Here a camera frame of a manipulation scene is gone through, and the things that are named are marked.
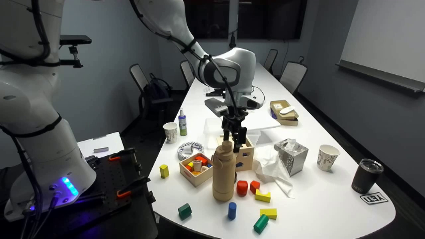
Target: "red block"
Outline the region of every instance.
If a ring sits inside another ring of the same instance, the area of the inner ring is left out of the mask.
[[[255,191],[260,188],[260,182],[258,180],[252,180],[250,184],[250,190],[252,191],[252,194],[255,195]]]
[[[238,195],[240,195],[240,196],[247,195],[247,192],[248,192],[248,182],[238,180],[236,191],[238,191]]]

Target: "white table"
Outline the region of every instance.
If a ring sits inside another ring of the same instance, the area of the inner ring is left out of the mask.
[[[263,66],[256,67],[254,85],[266,93],[267,99],[262,109],[250,113],[243,124],[248,130],[276,126],[270,116],[270,101],[287,99],[299,113],[299,126],[279,126],[264,131],[274,140],[295,138],[310,148],[303,171],[291,178],[291,196],[286,196],[275,183],[262,184],[263,191],[271,191],[271,203],[255,200],[250,191],[244,197],[235,194],[232,200],[238,204],[238,213],[231,221],[227,219],[228,203],[213,197],[213,179],[194,187],[181,175],[178,146],[190,140],[209,143],[205,124],[207,119],[213,122],[215,118],[203,103],[206,86],[195,81],[182,105],[187,114],[189,135],[181,136],[174,144],[165,143],[150,172],[149,187],[157,197],[154,211],[187,229],[214,237],[359,237],[389,224],[396,216],[393,203],[365,204],[351,188],[357,163]],[[321,171],[316,164],[321,143],[331,143],[340,150],[332,172]],[[170,176],[166,179],[159,176],[162,163],[169,164]],[[252,171],[238,172],[238,179],[251,182],[256,175]],[[388,197],[376,184],[371,191]],[[178,207],[185,203],[191,205],[193,215],[182,221]],[[270,220],[262,235],[258,235],[252,227],[260,216],[259,208],[268,207],[278,208],[278,220]]]

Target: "plastic bottle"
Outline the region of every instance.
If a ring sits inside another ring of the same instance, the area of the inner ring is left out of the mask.
[[[213,195],[217,200],[227,201],[234,196],[235,172],[232,143],[225,140],[213,155]]]
[[[186,115],[183,110],[181,110],[181,114],[178,115],[178,126],[179,126],[181,135],[187,135]]]

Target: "box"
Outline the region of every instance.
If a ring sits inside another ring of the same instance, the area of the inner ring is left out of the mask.
[[[290,152],[286,150],[287,143],[288,143],[288,139],[275,143],[275,150],[279,151],[280,160],[286,166],[290,176],[292,176],[303,170],[308,148],[296,142],[298,150]]]
[[[198,187],[201,183],[203,183],[205,180],[213,176],[213,166],[207,167],[205,171],[199,172],[198,175],[194,175],[189,168],[186,168],[186,164],[195,160],[195,158],[199,155],[203,158],[207,158],[209,163],[211,164],[211,159],[203,154],[195,154],[179,163],[181,174],[195,187]]]
[[[246,143],[242,144],[236,156],[236,171],[252,170],[254,163],[254,144],[248,136],[246,136]]]
[[[270,109],[271,109],[271,114],[274,118],[276,118],[276,120],[280,124],[287,124],[287,126],[296,126],[298,124],[298,113],[295,110],[282,115],[280,110],[284,107],[291,106],[286,99],[279,99],[279,101],[270,101]]]

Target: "blue block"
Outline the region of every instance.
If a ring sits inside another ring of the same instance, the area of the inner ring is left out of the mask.
[[[236,217],[236,203],[235,201],[230,201],[228,203],[228,213],[227,217],[230,220],[234,220]]]

